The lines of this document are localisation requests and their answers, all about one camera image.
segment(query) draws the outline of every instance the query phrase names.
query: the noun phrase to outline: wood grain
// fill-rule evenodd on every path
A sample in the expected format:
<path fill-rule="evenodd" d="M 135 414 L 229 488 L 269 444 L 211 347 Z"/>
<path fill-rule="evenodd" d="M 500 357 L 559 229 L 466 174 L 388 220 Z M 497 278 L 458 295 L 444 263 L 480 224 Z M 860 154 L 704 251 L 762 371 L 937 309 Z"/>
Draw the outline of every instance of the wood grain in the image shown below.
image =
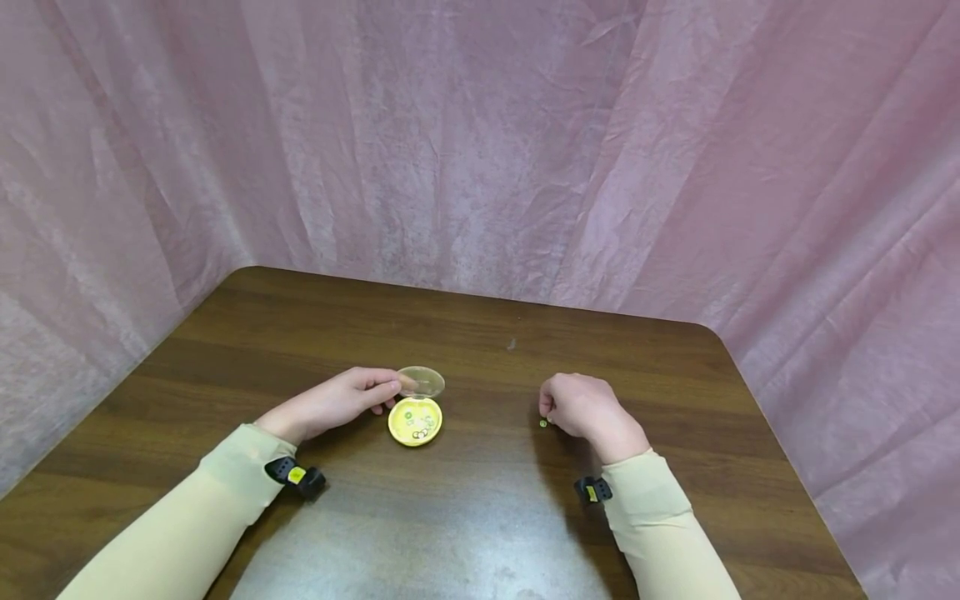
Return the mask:
<path fill-rule="evenodd" d="M 707 329 L 265 268 L 230 276 L 0 502 L 0 597 L 55 597 L 238 423 L 350 366 L 414 364 L 446 377 L 440 436 L 405 448 L 368 416 L 306 444 L 329 489 L 283 493 L 209 597 L 636 597 L 572 491 L 588 448 L 537 427 L 553 372 L 611 382 L 744 598 L 863 597 Z"/>

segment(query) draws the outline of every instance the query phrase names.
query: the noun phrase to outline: left hand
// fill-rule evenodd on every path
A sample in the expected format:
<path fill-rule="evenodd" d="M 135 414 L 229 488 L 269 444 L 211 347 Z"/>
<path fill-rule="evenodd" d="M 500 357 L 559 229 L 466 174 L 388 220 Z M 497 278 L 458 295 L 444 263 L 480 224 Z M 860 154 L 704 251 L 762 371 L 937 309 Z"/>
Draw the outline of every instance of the left hand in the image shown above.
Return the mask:
<path fill-rule="evenodd" d="M 365 410 L 393 408 L 401 377 L 390 369 L 354 367 L 294 396 L 256 420 L 255 425 L 290 444 L 300 445 L 327 429 L 349 423 Z"/>

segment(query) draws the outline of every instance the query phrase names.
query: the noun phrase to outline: black wrist strap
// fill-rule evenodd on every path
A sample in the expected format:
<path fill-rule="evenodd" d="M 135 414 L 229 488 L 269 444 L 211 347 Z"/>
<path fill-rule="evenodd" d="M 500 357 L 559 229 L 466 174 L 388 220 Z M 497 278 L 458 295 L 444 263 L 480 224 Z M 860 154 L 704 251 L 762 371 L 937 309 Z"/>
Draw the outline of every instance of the black wrist strap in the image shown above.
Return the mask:
<path fill-rule="evenodd" d="M 573 484 L 580 499 L 587 504 L 596 504 L 613 498 L 610 485 L 602 477 L 584 477 Z"/>
<path fill-rule="evenodd" d="M 303 468 L 291 456 L 267 463 L 263 468 L 278 484 L 294 488 L 306 500 L 316 500 L 326 484 L 326 477 L 316 467 Z"/>

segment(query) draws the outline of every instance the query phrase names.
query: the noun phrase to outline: pink curtain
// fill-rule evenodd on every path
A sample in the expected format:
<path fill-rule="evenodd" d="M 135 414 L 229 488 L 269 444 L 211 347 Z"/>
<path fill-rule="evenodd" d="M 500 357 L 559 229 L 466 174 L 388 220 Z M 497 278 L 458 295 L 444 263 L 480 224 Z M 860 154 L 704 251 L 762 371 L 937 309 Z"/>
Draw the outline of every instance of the pink curtain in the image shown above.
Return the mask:
<path fill-rule="evenodd" d="M 231 270 L 705 324 L 960 586 L 960 3 L 0 0 L 0 491 Z"/>

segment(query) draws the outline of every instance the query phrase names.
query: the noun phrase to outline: round yellow tin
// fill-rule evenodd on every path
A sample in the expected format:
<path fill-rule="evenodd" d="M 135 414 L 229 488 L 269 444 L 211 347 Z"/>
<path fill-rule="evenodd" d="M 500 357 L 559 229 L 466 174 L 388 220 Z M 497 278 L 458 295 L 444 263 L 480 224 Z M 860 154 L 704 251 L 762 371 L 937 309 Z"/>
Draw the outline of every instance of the round yellow tin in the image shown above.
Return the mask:
<path fill-rule="evenodd" d="M 403 445 L 424 445 L 437 437 L 444 413 L 433 398 L 408 397 L 394 405 L 387 418 L 390 435 Z"/>

